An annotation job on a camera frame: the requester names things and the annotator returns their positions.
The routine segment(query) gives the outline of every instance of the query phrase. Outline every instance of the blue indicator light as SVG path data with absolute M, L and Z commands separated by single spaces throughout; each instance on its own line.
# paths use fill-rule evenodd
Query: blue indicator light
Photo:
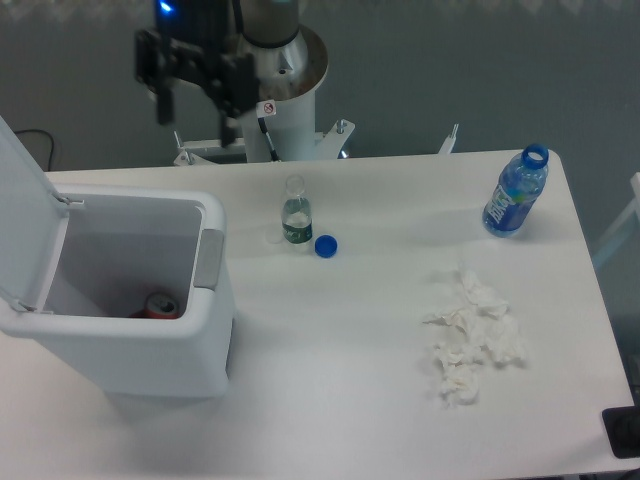
M 173 12 L 173 7 L 171 5 L 169 5 L 166 2 L 160 2 L 160 8 L 162 8 L 162 11 L 164 13 L 171 13 Z

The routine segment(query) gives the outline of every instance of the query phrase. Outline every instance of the green bottle label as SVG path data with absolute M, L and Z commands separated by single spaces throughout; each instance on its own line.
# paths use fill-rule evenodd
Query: green bottle label
M 284 232 L 284 238 L 290 243 L 305 243 L 311 240 L 313 236 L 311 224 L 306 227 L 292 227 L 291 225 L 283 223 L 282 230 Z

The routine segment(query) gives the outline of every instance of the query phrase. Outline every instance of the trash can lid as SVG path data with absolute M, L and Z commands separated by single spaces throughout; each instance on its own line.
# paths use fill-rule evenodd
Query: trash can lid
M 0 301 L 44 306 L 68 223 L 68 205 L 0 117 Z

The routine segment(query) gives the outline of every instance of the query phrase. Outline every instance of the white trash can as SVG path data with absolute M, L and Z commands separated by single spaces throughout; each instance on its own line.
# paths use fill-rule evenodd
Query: white trash can
M 214 196 L 54 186 L 0 118 L 0 330 L 32 338 L 106 392 L 227 388 L 235 304 Z M 161 292 L 178 318 L 129 318 Z

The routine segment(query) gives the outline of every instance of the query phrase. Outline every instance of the crumpled tissue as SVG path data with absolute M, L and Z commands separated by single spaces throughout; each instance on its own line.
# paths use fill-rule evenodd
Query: crumpled tissue
M 463 332 L 463 343 L 439 342 L 435 357 L 442 363 L 440 394 L 449 406 L 474 403 L 478 397 L 478 370 L 487 360 L 496 365 L 526 360 L 518 321 L 508 313 L 509 303 L 484 285 L 471 270 L 457 272 L 464 291 L 462 305 L 427 315 L 425 323 L 438 323 Z

